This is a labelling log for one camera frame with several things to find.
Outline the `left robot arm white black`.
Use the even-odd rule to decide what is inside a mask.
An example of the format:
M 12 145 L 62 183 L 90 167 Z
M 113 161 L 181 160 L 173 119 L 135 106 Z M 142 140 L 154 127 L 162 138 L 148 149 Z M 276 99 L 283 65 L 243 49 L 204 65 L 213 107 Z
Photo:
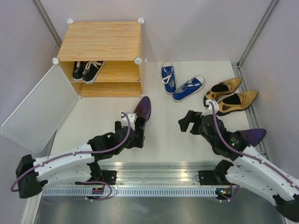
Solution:
M 31 154 L 21 158 L 16 173 L 16 183 L 11 188 L 21 199 L 38 195 L 43 189 L 57 185 L 103 184 L 101 160 L 118 155 L 125 148 L 143 148 L 145 119 L 138 118 L 135 126 L 115 123 L 115 132 L 90 139 L 87 143 L 65 154 L 33 158 Z

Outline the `purple loafer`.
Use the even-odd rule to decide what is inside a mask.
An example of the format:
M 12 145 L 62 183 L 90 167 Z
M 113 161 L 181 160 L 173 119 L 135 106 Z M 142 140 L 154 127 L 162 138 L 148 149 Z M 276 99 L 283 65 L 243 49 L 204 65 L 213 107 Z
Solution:
M 241 130 L 237 132 L 253 147 L 256 147 L 267 134 L 267 131 L 262 128 Z
M 144 96 L 136 106 L 134 113 L 137 118 L 135 121 L 135 133 L 137 138 L 144 138 L 144 130 L 151 115 L 151 101 L 148 96 Z

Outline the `blue canvas sneaker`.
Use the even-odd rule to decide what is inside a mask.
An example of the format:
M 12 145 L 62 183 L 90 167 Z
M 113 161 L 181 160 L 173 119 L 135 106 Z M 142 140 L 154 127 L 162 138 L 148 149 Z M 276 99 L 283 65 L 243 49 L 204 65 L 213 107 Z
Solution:
M 193 77 L 188 80 L 180 87 L 178 87 L 172 95 L 172 99 L 175 102 L 181 102 L 186 98 L 194 95 L 195 93 L 201 91 L 205 84 L 205 78 L 201 75 Z
M 165 92 L 172 95 L 176 90 L 175 69 L 171 62 L 164 62 L 161 67 L 161 81 Z

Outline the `black canvas sneaker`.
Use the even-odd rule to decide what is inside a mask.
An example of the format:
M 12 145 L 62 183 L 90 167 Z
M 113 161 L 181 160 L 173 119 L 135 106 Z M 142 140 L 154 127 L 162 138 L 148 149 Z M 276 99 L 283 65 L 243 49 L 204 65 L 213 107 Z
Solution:
M 74 62 L 72 78 L 74 81 L 82 81 L 83 80 L 83 71 L 85 70 L 86 62 L 77 61 Z
M 95 82 L 99 72 L 105 65 L 105 61 L 89 61 L 85 65 L 85 69 L 82 73 L 83 80 L 86 84 L 92 84 Z

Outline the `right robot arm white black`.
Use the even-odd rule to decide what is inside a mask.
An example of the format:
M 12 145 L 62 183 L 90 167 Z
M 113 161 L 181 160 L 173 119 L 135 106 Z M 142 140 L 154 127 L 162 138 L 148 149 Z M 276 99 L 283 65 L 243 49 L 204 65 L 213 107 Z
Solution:
M 178 121 L 186 132 L 189 124 L 193 135 L 202 136 L 212 151 L 222 156 L 214 170 L 199 171 L 203 185 L 238 185 L 263 197 L 285 218 L 299 221 L 299 181 L 265 159 L 255 148 L 264 137 L 264 130 L 228 131 L 223 122 L 209 114 L 189 110 Z

